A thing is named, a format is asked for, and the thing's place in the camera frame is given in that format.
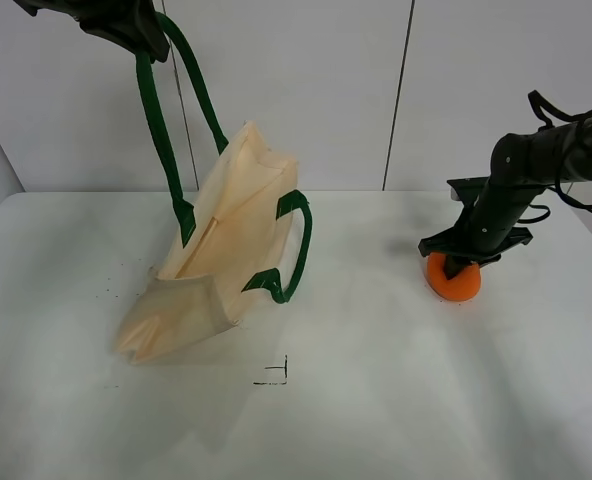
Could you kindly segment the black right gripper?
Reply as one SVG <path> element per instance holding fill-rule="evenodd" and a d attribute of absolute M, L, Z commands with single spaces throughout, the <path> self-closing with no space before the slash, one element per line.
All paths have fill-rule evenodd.
<path fill-rule="evenodd" d="M 422 256 L 446 254 L 443 271 L 451 280 L 467 268 L 467 262 L 481 266 L 497 261 L 502 253 L 533 239 L 522 214 L 545 192 L 543 185 L 500 186 L 487 177 L 452 179 L 448 182 L 462 211 L 456 223 L 422 239 Z"/>

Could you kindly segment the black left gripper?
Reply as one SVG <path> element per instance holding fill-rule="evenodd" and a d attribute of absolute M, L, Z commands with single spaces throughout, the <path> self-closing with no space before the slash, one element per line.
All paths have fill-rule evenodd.
<path fill-rule="evenodd" d="M 170 46 L 151 0 L 15 0 L 29 15 L 50 10 L 72 17 L 87 34 L 131 53 L 145 52 L 165 62 Z"/>

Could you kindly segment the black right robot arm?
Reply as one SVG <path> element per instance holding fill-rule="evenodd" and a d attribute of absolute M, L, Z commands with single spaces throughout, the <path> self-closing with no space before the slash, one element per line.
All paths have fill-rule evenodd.
<path fill-rule="evenodd" d="M 419 243 L 420 254 L 446 256 L 451 279 L 471 264 L 496 262 L 505 251 L 532 240 L 521 216 L 532 201 L 562 183 L 592 181 L 592 118 L 534 134 L 507 134 L 491 155 L 486 177 L 448 182 L 463 209 L 449 229 Z"/>

